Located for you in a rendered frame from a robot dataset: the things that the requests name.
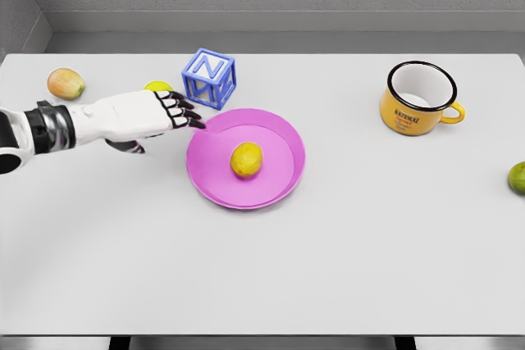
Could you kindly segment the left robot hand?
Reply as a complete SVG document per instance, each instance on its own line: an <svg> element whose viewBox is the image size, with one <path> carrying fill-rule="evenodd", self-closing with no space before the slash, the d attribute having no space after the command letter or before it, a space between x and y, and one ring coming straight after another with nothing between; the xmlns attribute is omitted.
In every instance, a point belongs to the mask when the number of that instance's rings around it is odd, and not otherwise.
<svg viewBox="0 0 525 350"><path fill-rule="evenodd" d="M121 152L143 154L140 139L181 128L206 128L194 105L172 90L145 89L103 98L93 105L92 113L103 140Z"/></svg>

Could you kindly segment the yellow lemon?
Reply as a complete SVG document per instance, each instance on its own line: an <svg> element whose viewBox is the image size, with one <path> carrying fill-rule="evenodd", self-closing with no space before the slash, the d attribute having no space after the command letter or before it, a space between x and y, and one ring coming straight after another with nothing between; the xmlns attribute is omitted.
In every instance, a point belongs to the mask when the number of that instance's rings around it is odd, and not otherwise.
<svg viewBox="0 0 525 350"><path fill-rule="evenodd" d="M263 163L263 150L253 142L238 145L231 154L230 167L240 178L250 178L256 175Z"/></svg>

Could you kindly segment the pink plate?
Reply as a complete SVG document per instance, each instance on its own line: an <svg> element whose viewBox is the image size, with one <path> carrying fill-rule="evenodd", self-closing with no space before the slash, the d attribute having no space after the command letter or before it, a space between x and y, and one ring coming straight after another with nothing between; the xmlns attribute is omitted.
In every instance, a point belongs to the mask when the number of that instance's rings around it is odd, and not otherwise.
<svg viewBox="0 0 525 350"><path fill-rule="evenodd" d="M248 179L230 166L238 145L262 149L260 171ZM195 188L209 200L234 209L255 209L289 194L304 172L306 152L298 131L287 120L261 109L241 108L219 113L207 128L195 132L186 153L186 167Z"/></svg>

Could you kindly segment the red-green apple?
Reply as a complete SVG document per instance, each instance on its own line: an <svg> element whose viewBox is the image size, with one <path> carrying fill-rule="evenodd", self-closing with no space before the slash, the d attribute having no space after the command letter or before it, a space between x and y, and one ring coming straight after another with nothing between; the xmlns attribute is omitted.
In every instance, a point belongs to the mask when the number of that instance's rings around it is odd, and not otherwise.
<svg viewBox="0 0 525 350"><path fill-rule="evenodd" d="M85 81L79 73L69 68L54 70L47 80L48 91L55 97L74 100L85 89Z"/></svg>

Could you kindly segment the blue letter block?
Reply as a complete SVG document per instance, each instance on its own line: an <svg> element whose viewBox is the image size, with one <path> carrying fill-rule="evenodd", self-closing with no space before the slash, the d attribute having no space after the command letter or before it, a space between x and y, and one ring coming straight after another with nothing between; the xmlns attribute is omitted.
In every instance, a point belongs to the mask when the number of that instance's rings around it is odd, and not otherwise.
<svg viewBox="0 0 525 350"><path fill-rule="evenodd" d="M235 59L200 48L181 72L186 97L220 111L236 88Z"/></svg>

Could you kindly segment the yellow enamel mug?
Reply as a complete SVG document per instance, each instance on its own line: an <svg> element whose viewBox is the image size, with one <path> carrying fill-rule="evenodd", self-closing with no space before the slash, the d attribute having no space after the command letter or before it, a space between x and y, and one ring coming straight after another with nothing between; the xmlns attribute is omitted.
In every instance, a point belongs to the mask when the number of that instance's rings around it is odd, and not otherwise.
<svg viewBox="0 0 525 350"><path fill-rule="evenodd" d="M457 101L453 77L427 61L404 61L394 66L380 101L383 122L399 134L420 136L436 125L458 124L466 111Z"/></svg>

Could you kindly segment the green fruit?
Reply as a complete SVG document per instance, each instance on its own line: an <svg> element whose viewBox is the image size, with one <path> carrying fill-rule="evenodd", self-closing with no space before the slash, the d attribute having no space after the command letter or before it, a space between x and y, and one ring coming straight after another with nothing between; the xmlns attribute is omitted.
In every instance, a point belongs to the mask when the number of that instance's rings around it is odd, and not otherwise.
<svg viewBox="0 0 525 350"><path fill-rule="evenodd" d="M516 194L525 196L525 161L511 167L508 173L508 184Z"/></svg>

